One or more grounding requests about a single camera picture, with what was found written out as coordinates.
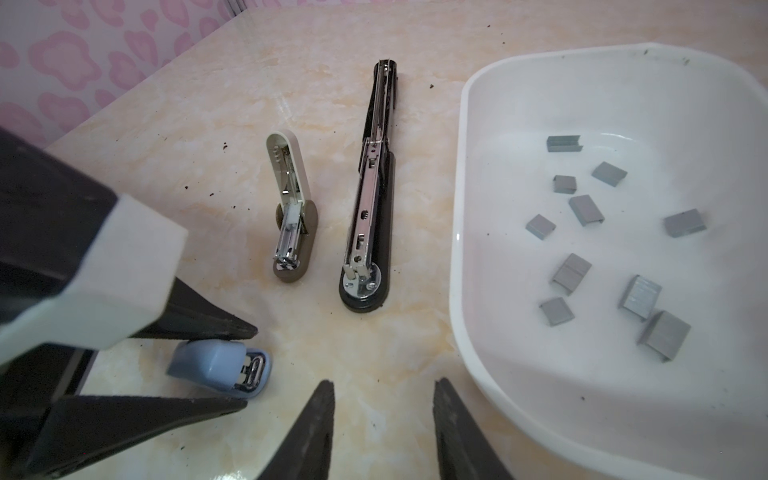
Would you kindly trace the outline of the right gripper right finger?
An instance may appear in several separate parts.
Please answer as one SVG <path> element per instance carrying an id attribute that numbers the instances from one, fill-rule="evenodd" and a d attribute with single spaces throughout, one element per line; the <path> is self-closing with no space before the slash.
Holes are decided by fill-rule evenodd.
<path id="1" fill-rule="evenodd" d="M 435 383 L 433 418 L 441 479 L 514 479 L 447 378 Z"/>

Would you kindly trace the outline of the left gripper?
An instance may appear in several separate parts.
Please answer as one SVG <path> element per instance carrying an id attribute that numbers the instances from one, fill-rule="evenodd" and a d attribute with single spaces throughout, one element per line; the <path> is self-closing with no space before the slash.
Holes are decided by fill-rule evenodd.
<path id="1" fill-rule="evenodd" d="M 72 396 L 95 358 L 93 350 L 44 344 L 3 366 L 3 479 L 61 478 L 170 430 L 247 406 L 244 399 L 226 397 Z"/>

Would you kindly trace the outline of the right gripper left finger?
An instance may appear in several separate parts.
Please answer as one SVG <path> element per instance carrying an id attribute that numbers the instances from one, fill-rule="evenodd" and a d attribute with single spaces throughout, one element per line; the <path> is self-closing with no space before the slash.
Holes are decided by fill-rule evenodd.
<path id="1" fill-rule="evenodd" d="M 329 380 L 322 380 L 257 479 L 327 479 L 333 448 L 334 413 L 334 385 Z"/>

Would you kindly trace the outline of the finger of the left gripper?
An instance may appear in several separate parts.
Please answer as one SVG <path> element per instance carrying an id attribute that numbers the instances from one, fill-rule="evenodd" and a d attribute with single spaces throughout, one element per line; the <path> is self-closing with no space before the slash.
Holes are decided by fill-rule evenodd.
<path id="1" fill-rule="evenodd" d="M 174 279 L 165 309 L 157 320 L 134 334 L 137 339 L 198 341 L 248 340 L 258 334 L 255 325 L 231 314 Z"/>

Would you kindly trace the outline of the blue mini stapler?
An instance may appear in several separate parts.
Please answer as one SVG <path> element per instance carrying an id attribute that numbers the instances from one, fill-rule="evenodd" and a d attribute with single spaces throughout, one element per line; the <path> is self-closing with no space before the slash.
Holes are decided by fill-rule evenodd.
<path id="1" fill-rule="evenodd" d="M 266 387 L 272 358 L 264 350 L 218 339 L 181 343 L 166 374 L 219 394 L 251 399 Z"/>

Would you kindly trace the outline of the black stapler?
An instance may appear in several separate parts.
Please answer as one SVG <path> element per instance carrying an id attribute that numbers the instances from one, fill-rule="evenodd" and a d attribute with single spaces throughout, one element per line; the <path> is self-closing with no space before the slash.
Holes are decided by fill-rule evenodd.
<path id="1" fill-rule="evenodd" d="M 397 79 L 395 61 L 385 59 L 375 65 L 355 207 L 339 279 L 340 298 L 356 313 L 380 308 L 389 293 L 396 171 L 390 133 Z"/>

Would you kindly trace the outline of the grey staple strip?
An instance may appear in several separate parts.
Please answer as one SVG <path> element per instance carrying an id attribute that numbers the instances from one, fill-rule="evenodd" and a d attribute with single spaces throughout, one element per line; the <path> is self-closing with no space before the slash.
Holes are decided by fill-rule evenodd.
<path id="1" fill-rule="evenodd" d="M 552 135 L 546 139 L 547 151 L 550 153 L 581 152 L 583 145 L 579 135 Z"/>
<path id="2" fill-rule="evenodd" d="M 563 289 L 567 295 L 571 295 L 578 289 L 591 268 L 591 262 L 571 253 L 558 267 L 551 282 Z"/>
<path id="3" fill-rule="evenodd" d="M 676 358 L 690 331 L 690 324 L 662 310 L 649 320 L 638 344 L 656 352 L 663 362 L 669 362 Z"/>
<path id="4" fill-rule="evenodd" d="M 585 227 L 589 224 L 602 224 L 605 217 L 590 195 L 574 196 L 568 201 L 579 223 Z"/>

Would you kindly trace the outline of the white plastic tray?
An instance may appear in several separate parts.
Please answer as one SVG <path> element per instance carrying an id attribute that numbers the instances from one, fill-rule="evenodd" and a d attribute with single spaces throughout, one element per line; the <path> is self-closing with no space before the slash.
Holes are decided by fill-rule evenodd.
<path id="1" fill-rule="evenodd" d="M 552 135 L 581 152 L 550 153 Z M 583 227 L 568 201 L 605 217 Z M 571 295 L 551 279 L 592 263 Z M 645 43 L 507 58 L 465 84 L 450 317 L 485 396 L 548 450 L 631 479 L 767 475 L 767 92 Z M 691 325 L 663 362 L 659 311 Z"/>

